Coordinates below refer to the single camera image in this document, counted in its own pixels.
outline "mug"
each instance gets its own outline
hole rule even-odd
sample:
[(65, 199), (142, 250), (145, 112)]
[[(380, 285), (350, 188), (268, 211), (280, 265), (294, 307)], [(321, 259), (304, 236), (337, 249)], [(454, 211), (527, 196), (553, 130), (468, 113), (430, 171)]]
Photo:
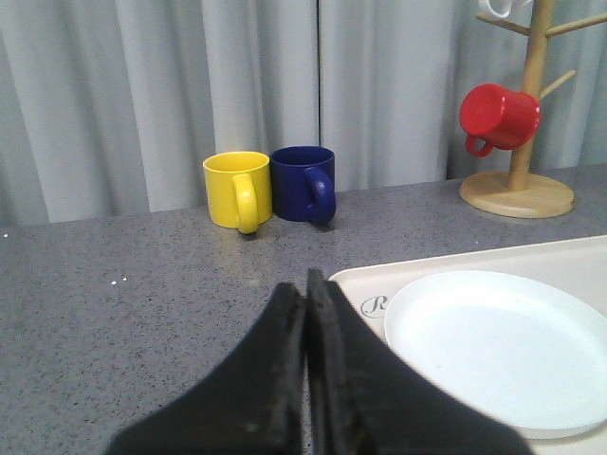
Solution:
[(526, 5), (531, 0), (478, 0), (478, 8), (491, 19), (506, 19), (513, 9)]
[(272, 216), (267, 155), (224, 152), (205, 159), (202, 166), (214, 223), (251, 234)]
[[(478, 85), (462, 101), (460, 124), (468, 137), (466, 148), (487, 156), (493, 148), (512, 150), (525, 144), (540, 126), (540, 103), (525, 92), (496, 83)], [(476, 139), (485, 144), (475, 149)]]
[(335, 154), (324, 147), (286, 147), (270, 155), (272, 206), (288, 221), (322, 225), (335, 215)]

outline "plate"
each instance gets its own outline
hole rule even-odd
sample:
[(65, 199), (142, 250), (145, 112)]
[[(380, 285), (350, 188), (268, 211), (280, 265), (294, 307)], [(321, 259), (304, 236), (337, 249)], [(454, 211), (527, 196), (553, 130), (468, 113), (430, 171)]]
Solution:
[(480, 270), (400, 289), (386, 311), (392, 350), (435, 386), (529, 439), (607, 420), (607, 318), (559, 289)]

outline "table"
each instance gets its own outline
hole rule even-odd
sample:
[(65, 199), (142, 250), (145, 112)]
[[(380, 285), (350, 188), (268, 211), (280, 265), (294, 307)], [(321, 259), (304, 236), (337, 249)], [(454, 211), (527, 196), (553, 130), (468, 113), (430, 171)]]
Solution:
[(573, 212), (493, 215), (447, 180), (342, 192), (328, 227), (273, 217), (251, 236), (206, 208), (0, 229), (0, 452), (103, 453), (221, 362), (277, 282), (305, 292), (310, 267), (607, 234), (607, 165), (544, 174)]

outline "wooden peg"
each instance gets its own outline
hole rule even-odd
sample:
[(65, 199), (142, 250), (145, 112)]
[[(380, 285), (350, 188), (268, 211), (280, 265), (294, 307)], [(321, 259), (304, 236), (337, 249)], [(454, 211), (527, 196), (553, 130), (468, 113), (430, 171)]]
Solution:
[(519, 26), (518, 24), (514, 24), (513, 22), (510, 22), (510, 21), (491, 19), (489, 16), (487, 16), (486, 14), (484, 14), (482, 12), (477, 13), (476, 18), (483, 22), (487, 22), (488, 24), (493, 24), (494, 26), (497, 26), (500, 28), (505, 28), (506, 30), (510, 30), (510, 31), (515, 31), (524, 36), (529, 36), (529, 27)]
[(579, 30), (580, 28), (595, 26), (596, 24), (602, 24), (603, 22), (607, 22), (607, 12), (562, 24), (560, 26), (551, 27), (546, 31), (546, 38), (552, 38), (553, 36), (561, 35), (568, 31)]
[(542, 90), (542, 92), (540, 92), (540, 100), (543, 100), (545, 97), (547, 97), (548, 95), (550, 95), (552, 92), (554, 92), (561, 85), (563, 85), (564, 83), (566, 83), (567, 81), (569, 81), (575, 75), (576, 75), (576, 70), (575, 69), (570, 69), (565, 74), (563, 74), (558, 79), (556, 79), (554, 82), (548, 84), (544, 88), (544, 90)]

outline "white tray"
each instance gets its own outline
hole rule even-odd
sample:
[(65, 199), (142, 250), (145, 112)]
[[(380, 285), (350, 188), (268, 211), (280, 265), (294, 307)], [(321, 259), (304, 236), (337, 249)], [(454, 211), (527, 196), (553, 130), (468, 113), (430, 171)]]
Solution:
[[(433, 273), (466, 269), (504, 272), (544, 282), (607, 316), (607, 236), (354, 268), (330, 280), (340, 285), (357, 313), (385, 340), (383, 315), (401, 287)], [(604, 455), (607, 425), (579, 436), (529, 443), (541, 455)]]

